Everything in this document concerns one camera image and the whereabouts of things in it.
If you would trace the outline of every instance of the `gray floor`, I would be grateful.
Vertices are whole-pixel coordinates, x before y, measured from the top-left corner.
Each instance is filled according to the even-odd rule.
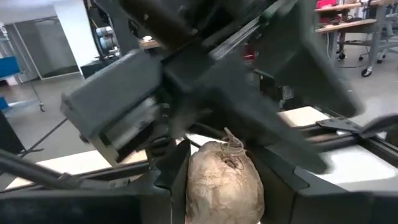
[[[366,63],[358,61],[359,53],[365,52],[364,47],[346,47],[347,59],[339,65],[355,66]],[[376,65],[370,77],[363,78],[360,68],[341,69],[342,75],[352,85],[364,105],[364,113],[352,118],[358,124],[364,125],[373,118],[383,114],[398,112],[398,56],[389,54],[383,64]],[[44,134],[64,119],[60,113],[60,95],[79,85],[83,80],[79,75],[53,78],[37,81],[35,86],[45,103],[46,112],[42,113],[39,106],[31,106],[10,115],[9,122],[26,148],[30,148]],[[8,101],[26,100],[34,97],[27,85],[2,87],[0,95],[6,96]],[[66,122],[56,130],[37,148],[44,148],[42,152],[35,152],[26,156],[31,161],[43,161],[60,156],[67,156],[79,152],[92,150],[92,146],[83,144],[78,137],[78,131],[72,124]],[[0,178],[0,189],[5,188],[13,177],[3,175]]]
[[[61,94],[74,89],[82,81],[80,74],[77,74],[34,82],[39,96],[44,102],[45,112],[41,112],[39,104],[36,103],[7,116],[9,123],[26,149],[32,147],[41,137],[65,119],[60,112]],[[5,96],[8,102],[35,98],[32,89],[26,84],[1,87],[0,96]],[[41,148],[44,148],[44,151],[28,154],[25,158],[39,162],[94,149],[80,140],[78,131],[68,121],[36,147],[36,149]],[[7,187],[13,179],[14,177],[10,175],[2,175],[0,189]]]

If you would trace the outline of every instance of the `wall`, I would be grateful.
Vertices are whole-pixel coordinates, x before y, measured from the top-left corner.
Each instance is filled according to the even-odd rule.
[[[91,34],[83,1],[62,1],[54,3],[53,6],[79,69],[96,60],[95,57],[99,54]]]
[[[35,8],[14,7],[12,9],[9,9],[7,7],[0,7],[0,21],[4,24],[12,24],[15,22],[41,19],[56,15],[57,14],[55,13],[55,10],[52,6],[40,6]]]

